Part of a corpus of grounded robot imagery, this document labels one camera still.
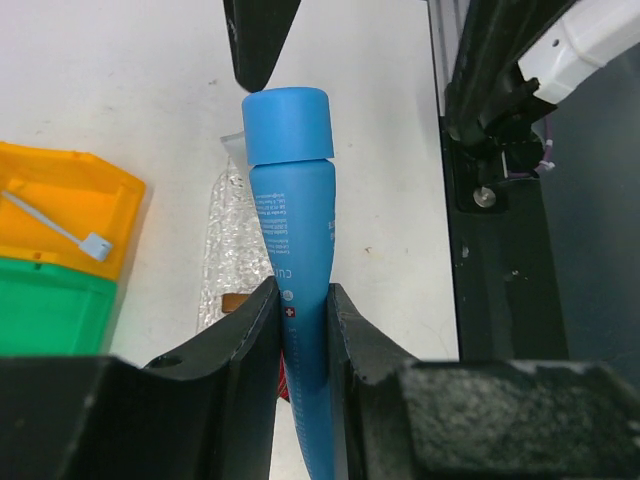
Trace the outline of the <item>red mug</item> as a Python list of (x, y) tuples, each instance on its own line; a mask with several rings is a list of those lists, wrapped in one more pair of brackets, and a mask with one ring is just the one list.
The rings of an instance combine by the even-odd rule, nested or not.
[(278, 381), (277, 394), (278, 394), (278, 397), (283, 399), (284, 401), (286, 402), (290, 401), (283, 354), (280, 355), (279, 381)]

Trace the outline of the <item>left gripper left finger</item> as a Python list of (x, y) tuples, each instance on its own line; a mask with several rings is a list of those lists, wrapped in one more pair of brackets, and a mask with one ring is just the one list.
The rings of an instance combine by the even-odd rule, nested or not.
[(114, 356), (1, 361), (5, 479), (265, 479), (280, 368), (268, 278), (143, 368)]

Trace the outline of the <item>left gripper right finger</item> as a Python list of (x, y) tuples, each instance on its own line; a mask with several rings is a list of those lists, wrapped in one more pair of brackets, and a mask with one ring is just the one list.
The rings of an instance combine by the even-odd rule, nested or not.
[(639, 395), (565, 361), (420, 360), (327, 296), (339, 479), (635, 479)]

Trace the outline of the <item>blue toothbrush case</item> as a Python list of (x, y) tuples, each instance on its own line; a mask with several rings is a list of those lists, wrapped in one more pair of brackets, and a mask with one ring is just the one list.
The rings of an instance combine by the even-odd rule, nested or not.
[(310, 478), (334, 476), (326, 298), (335, 252), (336, 169), (329, 99), (312, 87), (242, 102), (250, 184), (280, 293), (283, 361)]

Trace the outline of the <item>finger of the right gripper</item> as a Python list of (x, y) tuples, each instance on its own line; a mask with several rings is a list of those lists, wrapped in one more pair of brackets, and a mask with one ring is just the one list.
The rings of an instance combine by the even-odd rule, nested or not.
[(237, 83), (247, 92), (265, 88), (287, 39), (300, 0), (224, 0)]

